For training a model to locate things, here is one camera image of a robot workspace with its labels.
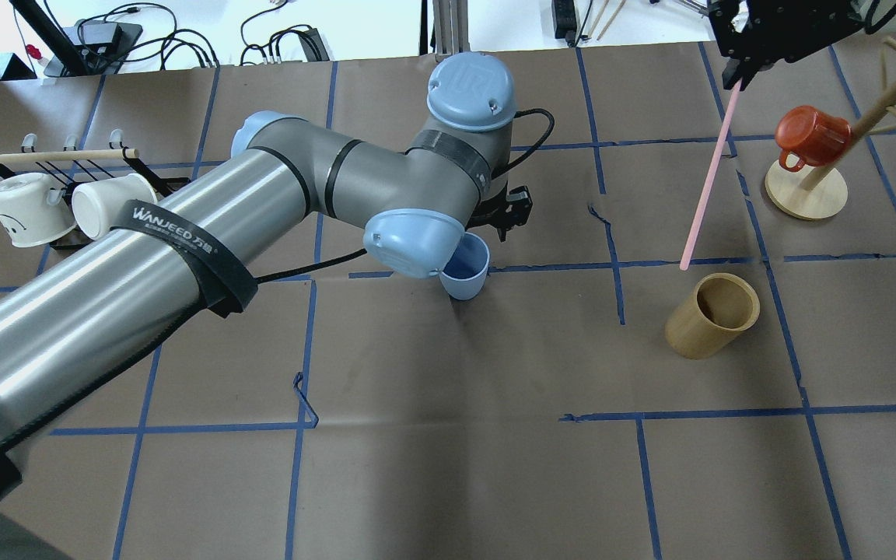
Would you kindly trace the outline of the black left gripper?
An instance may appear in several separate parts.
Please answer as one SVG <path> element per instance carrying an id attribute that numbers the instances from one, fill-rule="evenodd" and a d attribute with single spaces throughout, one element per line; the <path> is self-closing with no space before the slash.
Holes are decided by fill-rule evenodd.
<path id="1" fill-rule="evenodd" d="M 499 241 L 506 242 L 509 231 L 527 224 L 533 206 L 532 194 L 526 185 L 509 191 L 502 189 L 494 198 L 475 207 L 470 217 L 470 228 L 491 226 Z"/>

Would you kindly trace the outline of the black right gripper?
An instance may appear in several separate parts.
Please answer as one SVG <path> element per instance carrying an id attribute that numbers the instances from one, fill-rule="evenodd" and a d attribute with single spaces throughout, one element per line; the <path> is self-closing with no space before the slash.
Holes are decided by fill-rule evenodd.
<path id="1" fill-rule="evenodd" d="M 710 1 L 715 42 L 728 58 L 722 71 L 726 91 L 746 89 L 778 61 L 794 63 L 824 50 L 864 26 L 860 1 L 744 1 L 747 20 L 735 26 L 740 1 Z"/>

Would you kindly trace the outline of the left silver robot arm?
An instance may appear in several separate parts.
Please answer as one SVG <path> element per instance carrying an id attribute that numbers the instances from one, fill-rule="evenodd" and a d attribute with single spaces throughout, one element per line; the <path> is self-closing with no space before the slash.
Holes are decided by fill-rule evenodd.
<path id="1" fill-rule="evenodd" d="M 395 152 L 258 111 L 230 159 L 163 201 L 125 202 L 100 240 L 0 300 L 0 501 L 23 443 L 152 354 L 195 314 L 241 313 L 250 262 L 310 213 L 362 228 L 367 253 L 412 278 L 439 275 L 467 226 L 505 229 L 513 77 L 498 58 L 452 54 L 427 84 L 429 117 Z M 64 554 L 0 513 L 0 559 Z"/>

